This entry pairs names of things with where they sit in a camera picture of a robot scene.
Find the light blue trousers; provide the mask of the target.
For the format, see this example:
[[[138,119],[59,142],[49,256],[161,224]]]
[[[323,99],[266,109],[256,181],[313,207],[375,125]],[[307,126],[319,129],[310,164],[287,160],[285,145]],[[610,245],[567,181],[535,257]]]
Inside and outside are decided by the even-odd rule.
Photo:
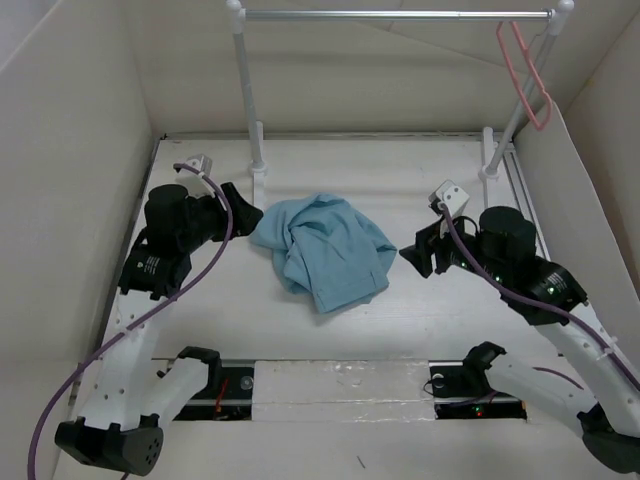
[[[291,294],[308,294],[320,314],[368,303],[386,290],[396,246],[366,215],[329,193],[269,207],[250,242],[272,253]]]

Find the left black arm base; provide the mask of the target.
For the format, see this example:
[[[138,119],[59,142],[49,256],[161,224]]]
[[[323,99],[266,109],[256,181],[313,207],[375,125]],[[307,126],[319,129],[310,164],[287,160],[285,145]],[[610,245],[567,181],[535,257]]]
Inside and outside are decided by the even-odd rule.
[[[223,365],[216,386],[206,387],[182,408],[176,421],[248,421],[252,419],[254,365]]]

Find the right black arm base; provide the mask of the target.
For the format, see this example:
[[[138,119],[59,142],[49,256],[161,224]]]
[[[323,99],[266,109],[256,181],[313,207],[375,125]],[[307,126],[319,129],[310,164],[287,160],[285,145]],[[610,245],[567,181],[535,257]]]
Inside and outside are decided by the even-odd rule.
[[[525,404],[498,392],[460,362],[429,364],[423,392],[434,401],[437,420],[527,420]]]

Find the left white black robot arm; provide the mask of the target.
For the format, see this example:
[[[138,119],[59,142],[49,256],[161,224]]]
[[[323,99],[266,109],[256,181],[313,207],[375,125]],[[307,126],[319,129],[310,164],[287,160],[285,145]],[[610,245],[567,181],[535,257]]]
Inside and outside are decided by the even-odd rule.
[[[252,233],[263,216],[233,183],[202,185],[200,196],[180,184],[149,192],[145,225],[118,282],[114,337],[98,354],[99,375],[77,418],[60,423],[55,434],[56,445],[83,465],[148,475],[169,423],[196,394],[212,396],[222,387],[219,353],[193,346],[158,380],[150,379],[173,303],[211,270],[191,277],[192,254],[207,242],[226,248]]]

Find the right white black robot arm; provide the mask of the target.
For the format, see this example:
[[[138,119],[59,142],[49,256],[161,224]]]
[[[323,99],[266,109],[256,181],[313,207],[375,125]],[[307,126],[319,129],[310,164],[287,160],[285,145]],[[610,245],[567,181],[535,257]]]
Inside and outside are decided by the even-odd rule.
[[[443,203],[434,209],[439,220],[419,230],[401,257],[423,278],[451,267],[483,278],[555,346],[582,381],[523,364],[485,341],[467,353],[453,374],[432,377],[433,395],[447,398],[460,387],[460,408],[496,394],[515,397],[564,424],[605,467],[638,473],[639,376],[597,318],[577,316],[588,303],[587,294],[567,269],[537,255],[534,224],[514,208],[490,207],[469,234],[468,217],[453,217]]]

